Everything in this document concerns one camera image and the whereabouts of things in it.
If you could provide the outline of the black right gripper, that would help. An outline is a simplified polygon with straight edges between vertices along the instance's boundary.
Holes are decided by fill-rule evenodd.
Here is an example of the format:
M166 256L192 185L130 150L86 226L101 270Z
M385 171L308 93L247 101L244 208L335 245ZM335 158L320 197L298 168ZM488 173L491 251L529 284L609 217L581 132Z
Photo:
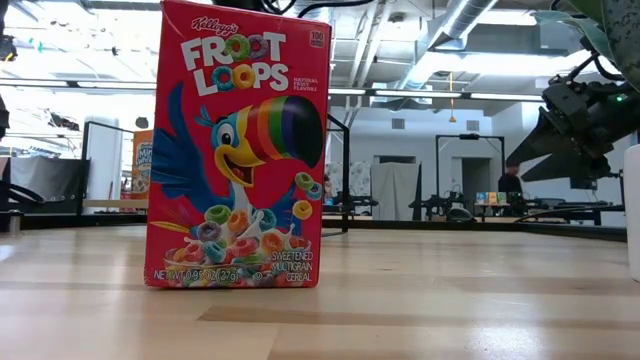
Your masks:
M542 93L546 109L539 122L507 157L508 165L555 153L604 156L613 150L612 131L606 127L614 109L614 84L556 82ZM558 178L599 179L611 167L606 157L550 155L521 178L543 181Z

